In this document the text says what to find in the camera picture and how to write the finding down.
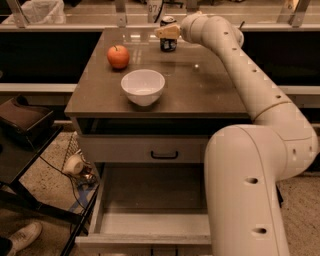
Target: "person's foot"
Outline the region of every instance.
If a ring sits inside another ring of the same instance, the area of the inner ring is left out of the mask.
[[[15,255],[18,251],[21,251],[34,242],[41,234],[42,225],[40,222],[32,222],[24,228],[18,230],[11,235],[9,239],[12,242],[12,249],[8,256]]]

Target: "drawer handle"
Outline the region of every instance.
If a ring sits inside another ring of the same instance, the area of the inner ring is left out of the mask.
[[[177,159],[179,156],[179,152],[176,151],[174,153],[173,156],[168,156],[168,154],[157,154],[157,153],[154,153],[153,150],[151,151],[151,157],[153,159],[160,159],[160,160],[172,160],[172,159]]]

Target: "table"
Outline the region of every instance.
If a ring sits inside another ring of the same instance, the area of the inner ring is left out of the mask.
[[[130,52],[126,69],[108,64],[106,52],[115,44]],[[129,102],[121,91],[122,77],[137,69],[156,70],[166,80],[162,96],[149,107]],[[84,156],[103,173],[89,235],[76,238],[80,248],[211,253],[206,144],[222,127],[251,122],[215,55],[180,39],[176,51],[161,52],[152,28],[106,28],[65,113]]]
[[[34,149],[29,145],[22,145],[15,142],[0,129],[0,185],[7,185],[15,192],[15,194],[13,194],[0,190],[0,198],[9,204],[25,207],[35,212],[75,224],[76,228],[70,235],[70,239],[61,254],[68,255],[74,244],[75,237],[82,231],[85,221],[91,213],[96,193],[92,196],[84,212],[82,214],[76,214],[39,202],[19,181],[21,176],[28,171],[30,166],[58,136],[62,129],[63,127],[61,125],[53,125],[48,131],[45,131],[45,133],[36,139]]]

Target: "plastic bag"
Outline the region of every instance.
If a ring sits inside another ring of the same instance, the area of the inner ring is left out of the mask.
[[[31,0],[26,1],[21,8],[30,24],[66,23],[63,0]],[[13,15],[10,15],[2,24],[14,24]]]

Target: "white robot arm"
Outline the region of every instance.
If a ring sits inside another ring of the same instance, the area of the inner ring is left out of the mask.
[[[243,35],[227,20],[196,13],[183,20],[180,32],[185,41],[201,44],[221,59],[253,122],[223,128],[206,149],[213,255],[289,256],[276,182],[313,162],[317,135],[241,49]]]

